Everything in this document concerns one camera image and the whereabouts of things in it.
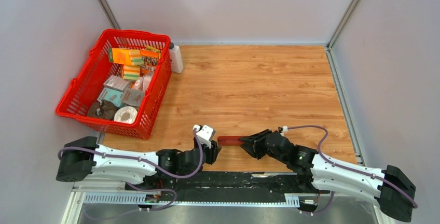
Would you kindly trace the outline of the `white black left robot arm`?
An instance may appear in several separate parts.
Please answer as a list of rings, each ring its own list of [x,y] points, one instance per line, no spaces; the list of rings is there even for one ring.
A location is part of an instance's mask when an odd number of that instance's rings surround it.
[[[221,149],[215,141],[207,145],[195,140],[194,148],[187,151],[133,152],[98,144],[96,137],[86,136],[65,144],[59,151],[56,180],[112,179],[153,190],[161,176],[177,179],[194,176],[204,164],[213,164]]]

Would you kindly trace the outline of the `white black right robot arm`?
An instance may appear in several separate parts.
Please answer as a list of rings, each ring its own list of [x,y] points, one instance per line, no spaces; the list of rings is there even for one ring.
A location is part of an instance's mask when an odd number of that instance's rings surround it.
[[[313,188],[343,193],[369,202],[395,220],[411,222],[416,186],[396,166],[386,169],[365,167],[328,156],[320,148],[295,145],[284,136],[288,127],[264,130],[239,138],[240,147],[251,157],[269,156],[297,174],[296,186],[302,192]]]

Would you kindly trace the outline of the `red paper box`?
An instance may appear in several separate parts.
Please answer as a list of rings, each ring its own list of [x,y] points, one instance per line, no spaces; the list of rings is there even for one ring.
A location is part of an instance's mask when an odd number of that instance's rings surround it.
[[[244,144],[244,142],[240,140],[241,137],[242,136],[219,136],[217,143],[220,146],[240,146]]]

